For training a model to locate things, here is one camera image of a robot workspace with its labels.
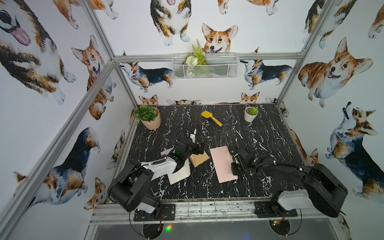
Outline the pink envelope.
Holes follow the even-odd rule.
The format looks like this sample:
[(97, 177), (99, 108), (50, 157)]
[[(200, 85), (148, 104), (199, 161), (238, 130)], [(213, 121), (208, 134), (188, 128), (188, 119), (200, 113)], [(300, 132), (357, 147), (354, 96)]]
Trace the pink envelope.
[(232, 156), (227, 146), (210, 149), (219, 183), (226, 183), (238, 179), (233, 175), (231, 166)]

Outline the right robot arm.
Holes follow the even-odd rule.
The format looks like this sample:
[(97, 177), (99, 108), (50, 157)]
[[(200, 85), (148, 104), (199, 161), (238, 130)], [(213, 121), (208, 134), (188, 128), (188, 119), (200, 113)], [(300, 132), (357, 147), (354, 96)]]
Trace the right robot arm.
[(270, 177), (299, 187), (298, 190), (278, 191), (269, 202), (255, 204), (255, 214), (259, 218), (296, 217), (297, 211), (302, 209), (316, 209), (331, 218), (342, 213), (348, 190), (324, 165), (277, 162), (245, 148), (233, 148), (231, 154), (231, 171), (235, 176)]

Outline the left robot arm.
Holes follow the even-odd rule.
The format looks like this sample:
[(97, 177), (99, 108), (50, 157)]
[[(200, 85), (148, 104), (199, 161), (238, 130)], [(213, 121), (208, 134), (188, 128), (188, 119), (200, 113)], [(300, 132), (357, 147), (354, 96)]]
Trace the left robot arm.
[(202, 155), (204, 148), (204, 143), (182, 137), (168, 154), (158, 160), (129, 161), (109, 186), (109, 197), (127, 212), (138, 210), (157, 218), (162, 211), (162, 203), (149, 194), (151, 182), (178, 172), (193, 154)]

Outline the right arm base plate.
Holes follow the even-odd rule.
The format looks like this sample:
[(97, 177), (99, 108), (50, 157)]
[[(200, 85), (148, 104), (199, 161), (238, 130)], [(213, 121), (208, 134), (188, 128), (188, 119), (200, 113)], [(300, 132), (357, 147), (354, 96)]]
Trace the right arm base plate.
[(285, 210), (278, 203), (271, 202), (254, 202), (255, 215), (258, 218), (283, 218), (283, 217), (297, 217), (296, 210)]

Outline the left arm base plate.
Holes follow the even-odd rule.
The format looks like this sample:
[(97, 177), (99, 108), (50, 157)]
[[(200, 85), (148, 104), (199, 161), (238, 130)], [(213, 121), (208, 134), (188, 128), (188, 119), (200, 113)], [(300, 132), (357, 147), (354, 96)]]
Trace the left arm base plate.
[(151, 214), (137, 210), (135, 211), (134, 221), (135, 222), (153, 222), (153, 221), (174, 221), (176, 214), (175, 204), (163, 204), (155, 209)]

